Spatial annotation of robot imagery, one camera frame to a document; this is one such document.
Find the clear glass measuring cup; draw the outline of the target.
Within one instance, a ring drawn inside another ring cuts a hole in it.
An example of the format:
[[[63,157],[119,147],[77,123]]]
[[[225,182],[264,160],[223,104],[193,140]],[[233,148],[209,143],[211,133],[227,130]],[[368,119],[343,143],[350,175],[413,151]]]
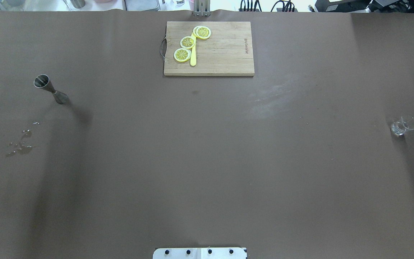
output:
[[[390,125],[390,131],[397,137],[404,136],[408,132],[414,131],[414,117],[401,116]]]

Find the aluminium frame post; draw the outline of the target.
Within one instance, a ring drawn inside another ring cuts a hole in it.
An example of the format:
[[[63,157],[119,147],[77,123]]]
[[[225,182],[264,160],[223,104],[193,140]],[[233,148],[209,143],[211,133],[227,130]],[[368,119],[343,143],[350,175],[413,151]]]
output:
[[[195,17],[208,17],[211,15],[210,0],[193,0],[193,15]]]

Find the far lemon slice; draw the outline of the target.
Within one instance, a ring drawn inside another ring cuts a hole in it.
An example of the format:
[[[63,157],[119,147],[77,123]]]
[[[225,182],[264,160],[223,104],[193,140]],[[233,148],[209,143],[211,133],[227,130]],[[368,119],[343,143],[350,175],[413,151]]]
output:
[[[199,38],[199,39],[208,39],[210,38],[212,32],[211,29],[207,26],[196,26],[193,29],[193,34],[195,37]]]

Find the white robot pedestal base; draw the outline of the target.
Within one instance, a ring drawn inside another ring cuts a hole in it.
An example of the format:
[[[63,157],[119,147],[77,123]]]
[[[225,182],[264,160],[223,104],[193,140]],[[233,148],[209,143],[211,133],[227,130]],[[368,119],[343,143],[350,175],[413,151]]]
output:
[[[246,248],[242,247],[188,247],[159,248],[153,252],[153,259],[248,259]]]

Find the wooden cutting board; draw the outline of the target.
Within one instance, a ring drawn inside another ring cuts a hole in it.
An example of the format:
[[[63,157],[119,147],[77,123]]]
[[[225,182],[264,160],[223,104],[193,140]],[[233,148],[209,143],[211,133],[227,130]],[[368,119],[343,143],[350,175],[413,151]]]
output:
[[[208,39],[197,39],[197,64],[179,62],[174,53],[180,41],[190,36],[196,26],[210,28]],[[163,66],[166,76],[254,76],[252,28],[249,21],[182,22],[166,24],[166,52]]]

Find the steel double jigger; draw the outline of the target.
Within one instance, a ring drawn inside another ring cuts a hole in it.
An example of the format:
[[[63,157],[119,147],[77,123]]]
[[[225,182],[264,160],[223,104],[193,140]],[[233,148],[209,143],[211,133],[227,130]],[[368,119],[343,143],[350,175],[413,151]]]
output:
[[[53,87],[53,84],[52,84],[50,78],[48,77],[48,75],[39,75],[39,76],[37,76],[33,81],[33,85],[38,89],[46,90],[46,91],[52,93],[54,100],[58,104],[65,104],[65,103],[67,103],[67,101],[69,99],[68,96],[65,93],[57,91]]]

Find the middle lemon slice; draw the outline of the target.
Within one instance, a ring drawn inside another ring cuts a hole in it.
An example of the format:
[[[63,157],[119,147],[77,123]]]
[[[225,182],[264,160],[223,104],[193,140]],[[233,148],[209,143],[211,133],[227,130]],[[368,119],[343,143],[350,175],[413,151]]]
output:
[[[183,49],[192,49],[197,42],[197,38],[195,36],[185,36],[180,40],[180,46]]]

